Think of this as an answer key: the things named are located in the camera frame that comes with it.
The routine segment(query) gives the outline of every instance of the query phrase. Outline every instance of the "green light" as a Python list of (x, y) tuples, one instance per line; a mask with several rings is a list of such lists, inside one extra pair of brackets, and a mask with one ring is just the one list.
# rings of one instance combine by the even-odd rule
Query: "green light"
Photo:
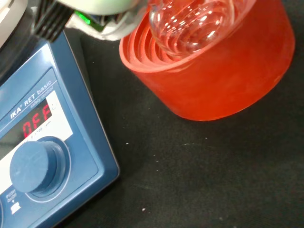
[(75, 12), (75, 14), (80, 17), (86, 24), (90, 25), (91, 24), (91, 20), (89, 18), (87, 18), (85, 15), (83, 15), (82, 13), (79, 12)]

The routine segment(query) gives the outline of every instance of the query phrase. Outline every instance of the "white device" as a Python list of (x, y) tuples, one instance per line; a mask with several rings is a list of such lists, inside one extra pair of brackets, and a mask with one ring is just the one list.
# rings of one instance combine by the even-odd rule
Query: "white device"
[(79, 29), (100, 40), (119, 40), (129, 35), (144, 17), (148, 0), (57, 0), (71, 9), (95, 16), (118, 15), (119, 20), (107, 23), (103, 31), (89, 26), (73, 14), (67, 28)]

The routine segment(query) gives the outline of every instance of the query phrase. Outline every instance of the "blue knob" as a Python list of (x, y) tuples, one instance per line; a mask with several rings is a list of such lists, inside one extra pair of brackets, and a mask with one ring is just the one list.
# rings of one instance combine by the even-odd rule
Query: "blue knob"
[(41, 192), (48, 188), (57, 169), (60, 146), (55, 142), (26, 142), (15, 152), (10, 164), (10, 179), (16, 190)]

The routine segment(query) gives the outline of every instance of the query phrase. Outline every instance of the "red led display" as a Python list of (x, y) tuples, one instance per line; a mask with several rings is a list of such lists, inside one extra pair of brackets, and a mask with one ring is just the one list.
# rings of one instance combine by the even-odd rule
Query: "red led display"
[(24, 138), (28, 137), (34, 130), (40, 127), (48, 118), (52, 116), (52, 113), (48, 104), (46, 104), (42, 108), (35, 109), (35, 112), (32, 114), (30, 113), (30, 115), (32, 115), (28, 116), (30, 119), (22, 126)]

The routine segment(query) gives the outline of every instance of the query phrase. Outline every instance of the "black surface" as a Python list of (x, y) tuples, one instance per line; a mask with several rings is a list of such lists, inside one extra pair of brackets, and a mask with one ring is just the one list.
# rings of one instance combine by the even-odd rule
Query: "black surface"
[(122, 65), (117, 42), (84, 37), (121, 177), (58, 228), (304, 227), (304, 3), (285, 5), (290, 69), (255, 105), (213, 122), (175, 116)]
[(33, 12), (26, 9), (11, 36), (0, 48), (0, 85), (31, 55), (38, 39), (31, 35)]

